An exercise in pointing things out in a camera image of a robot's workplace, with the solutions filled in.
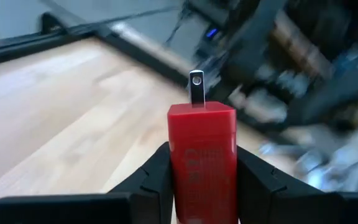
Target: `clamp jaw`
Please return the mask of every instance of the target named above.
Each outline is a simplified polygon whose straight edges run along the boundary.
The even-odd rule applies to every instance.
[[[358,223],[358,193],[324,193],[237,148],[241,223]],[[7,197],[0,223],[158,223],[172,217],[169,144],[106,194]]]

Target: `red charger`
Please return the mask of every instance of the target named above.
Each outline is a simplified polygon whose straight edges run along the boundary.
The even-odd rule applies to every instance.
[[[205,102],[201,70],[190,72],[189,89],[191,103],[168,112],[178,223],[238,223],[236,111]]]

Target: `metal prong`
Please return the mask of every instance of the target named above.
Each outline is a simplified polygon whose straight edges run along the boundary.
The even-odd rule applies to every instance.
[[[189,75],[190,103],[193,106],[205,106],[204,72],[193,70]]]

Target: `wood grain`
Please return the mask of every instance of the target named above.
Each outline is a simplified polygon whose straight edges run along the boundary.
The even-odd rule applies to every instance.
[[[107,192],[168,140],[167,111],[187,100],[94,39],[0,64],[0,197]],[[237,135],[251,152],[264,141],[242,125]]]

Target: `blue led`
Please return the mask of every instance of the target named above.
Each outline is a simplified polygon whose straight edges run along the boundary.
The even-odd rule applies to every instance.
[[[218,29],[212,29],[209,33],[207,33],[207,37],[211,38],[214,34],[216,34],[216,32],[218,31]]]

